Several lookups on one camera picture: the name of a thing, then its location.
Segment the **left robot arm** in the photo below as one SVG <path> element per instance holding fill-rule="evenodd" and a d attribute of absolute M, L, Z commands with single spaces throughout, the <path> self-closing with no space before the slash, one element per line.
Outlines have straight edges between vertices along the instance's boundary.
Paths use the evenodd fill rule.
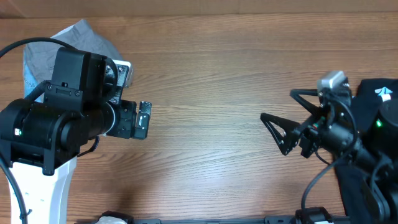
<path fill-rule="evenodd" d="M 52 78 L 1 111 L 1 169 L 13 223 L 65 223 L 81 147 L 100 136 L 147 137 L 152 105 L 121 98 L 129 66 L 69 47 Z"/>

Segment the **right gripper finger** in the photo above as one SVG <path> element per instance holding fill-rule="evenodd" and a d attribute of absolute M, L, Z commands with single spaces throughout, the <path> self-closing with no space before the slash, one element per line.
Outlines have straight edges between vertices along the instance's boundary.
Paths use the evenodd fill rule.
<path fill-rule="evenodd" d="M 305 98 L 302 97 L 302 95 L 318 96 L 317 89 L 293 89 L 290 91 L 290 96 L 303 108 L 305 108 L 311 115 L 320 117 L 322 115 L 322 109 L 307 101 Z"/>
<path fill-rule="evenodd" d="M 262 113 L 260 119 L 284 156 L 298 144 L 300 133 L 297 128 L 300 126 L 299 123 L 268 113 Z"/>

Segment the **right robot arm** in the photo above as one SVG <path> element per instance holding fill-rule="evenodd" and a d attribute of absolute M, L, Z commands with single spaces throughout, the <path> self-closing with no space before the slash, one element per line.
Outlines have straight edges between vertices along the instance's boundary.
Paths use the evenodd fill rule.
<path fill-rule="evenodd" d="M 352 109 L 351 90 L 324 88 L 295 89 L 291 97 L 310 116 L 298 123 L 262 113 L 261 121 L 269 130 L 283 155 L 294 147 L 305 158 L 320 148 L 335 160 L 309 183 L 300 209 L 290 223 L 397 223 L 397 100 L 377 106 L 370 117 L 370 128 L 363 132 Z M 308 207 L 307 197 L 314 185 L 329 170 L 344 172 L 340 182 L 346 216 L 335 218 L 324 207 Z"/>

